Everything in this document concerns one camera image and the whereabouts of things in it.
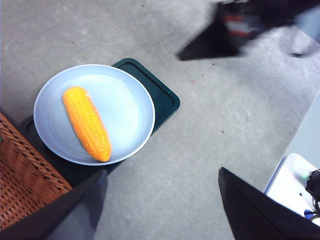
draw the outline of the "brown wicker basket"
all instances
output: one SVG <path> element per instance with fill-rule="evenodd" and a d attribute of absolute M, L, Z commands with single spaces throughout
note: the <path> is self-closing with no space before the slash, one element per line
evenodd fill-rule
<path fill-rule="evenodd" d="M 72 188 L 0 113 L 0 229 Z"/>

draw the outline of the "floor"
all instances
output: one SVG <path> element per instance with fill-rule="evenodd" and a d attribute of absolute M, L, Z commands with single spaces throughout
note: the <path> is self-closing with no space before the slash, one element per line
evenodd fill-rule
<path fill-rule="evenodd" d="M 180 98 L 147 144 L 108 178 L 95 240 L 233 239 L 218 187 L 224 166 L 263 191 L 320 89 L 320 53 L 295 28 L 241 57 L 179 61 L 211 0 L 2 0 L 1 108 L 29 117 L 44 83 L 75 65 L 131 57 Z"/>

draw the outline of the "dark green tray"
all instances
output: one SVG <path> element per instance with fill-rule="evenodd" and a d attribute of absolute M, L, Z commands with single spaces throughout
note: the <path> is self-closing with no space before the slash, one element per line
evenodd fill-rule
<path fill-rule="evenodd" d="M 154 133 L 179 108 L 180 100 L 178 96 L 135 59 L 122 59 L 114 64 L 113 67 L 131 74 L 148 90 L 155 109 L 155 122 L 152 131 Z M 101 168 L 110 173 L 122 163 L 120 161 L 105 166 L 85 166 L 59 157 L 41 141 L 35 127 L 33 115 L 22 122 L 19 130 L 73 187 Z"/>
<path fill-rule="evenodd" d="M 153 131 L 156 131 L 179 108 L 178 96 L 137 60 L 124 58 L 113 67 L 134 76 L 150 93 L 155 109 Z"/>

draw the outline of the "white plate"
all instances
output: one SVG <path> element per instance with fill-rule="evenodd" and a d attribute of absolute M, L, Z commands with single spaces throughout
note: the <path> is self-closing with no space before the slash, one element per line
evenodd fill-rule
<path fill-rule="evenodd" d="M 72 86 L 85 88 L 97 108 L 112 144 L 108 162 L 92 158 L 69 121 L 62 96 Z M 82 165 L 107 165 L 135 154 L 150 137 L 155 107 L 145 87 L 130 74 L 106 65 L 71 67 L 52 77 L 39 92 L 34 124 L 44 144 L 55 154 Z"/>

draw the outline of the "plastic corn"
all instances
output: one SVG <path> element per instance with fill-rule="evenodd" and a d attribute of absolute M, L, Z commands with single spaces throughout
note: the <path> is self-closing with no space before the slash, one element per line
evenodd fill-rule
<path fill-rule="evenodd" d="M 80 86 L 70 87 L 62 99 L 74 132 L 84 149 L 94 159 L 107 162 L 111 155 L 111 143 L 88 92 Z"/>

